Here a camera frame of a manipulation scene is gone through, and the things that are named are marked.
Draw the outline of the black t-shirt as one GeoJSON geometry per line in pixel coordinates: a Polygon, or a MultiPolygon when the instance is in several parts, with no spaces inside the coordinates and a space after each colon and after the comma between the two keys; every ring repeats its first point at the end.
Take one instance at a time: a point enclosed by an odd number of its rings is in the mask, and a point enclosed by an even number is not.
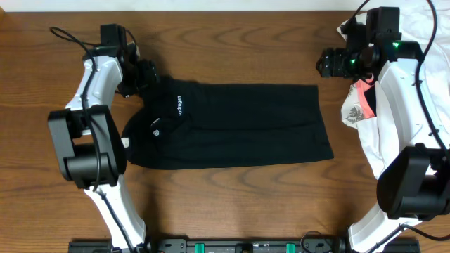
{"type": "Polygon", "coordinates": [[[163,77],[128,122],[126,157],[151,169],[204,169],[333,158],[315,85],[202,84],[163,77]]]}

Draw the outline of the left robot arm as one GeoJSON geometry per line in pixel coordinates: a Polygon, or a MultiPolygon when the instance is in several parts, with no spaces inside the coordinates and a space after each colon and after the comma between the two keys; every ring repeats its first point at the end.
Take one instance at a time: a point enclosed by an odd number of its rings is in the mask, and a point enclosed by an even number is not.
{"type": "Polygon", "coordinates": [[[151,252],[145,221],[137,213],[124,180],[128,138],[111,114],[117,95],[140,94],[158,81],[153,62],[140,57],[133,34],[118,24],[101,25],[97,44],[62,28],[50,32],[82,47],[84,74],[71,101],[49,113],[48,126],[60,173],[96,205],[109,240],[69,242],[69,252],[151,252]]]}

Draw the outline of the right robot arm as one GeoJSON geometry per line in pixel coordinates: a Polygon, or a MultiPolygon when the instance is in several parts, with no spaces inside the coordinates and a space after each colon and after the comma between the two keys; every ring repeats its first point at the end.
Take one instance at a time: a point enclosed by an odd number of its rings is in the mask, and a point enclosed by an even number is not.
{"type": "Polygon", "coordinates": [[[418,252],[404,231],[449,213],[449,5],[378,7],[338,32],[343,48],[316,63],[322,77],[353,80],[341,114],[352,122],[377,181],[376,203],[336,252],[418,252]]]}

